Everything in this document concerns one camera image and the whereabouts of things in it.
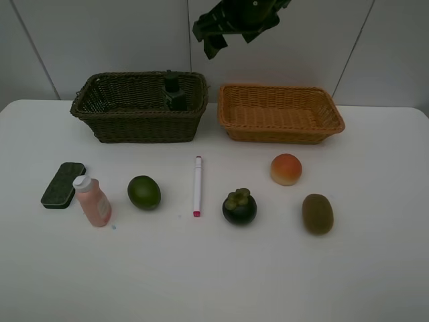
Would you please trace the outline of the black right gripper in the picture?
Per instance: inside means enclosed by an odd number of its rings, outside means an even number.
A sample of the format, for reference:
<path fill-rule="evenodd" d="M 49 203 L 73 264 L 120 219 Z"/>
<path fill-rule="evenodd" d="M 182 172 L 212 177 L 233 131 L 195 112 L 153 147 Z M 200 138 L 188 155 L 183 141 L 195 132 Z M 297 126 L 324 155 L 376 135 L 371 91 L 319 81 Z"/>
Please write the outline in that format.
<path fill-rule="evenodd" d="M 289 4 L 289 0 L 220 1 L 194 22 L 192 32 L 204 42 L 204 53 L 212 60 L 228 46 L 226 35 L 241 35 L 250 43 L 280 23 L 278 12 Z"/>

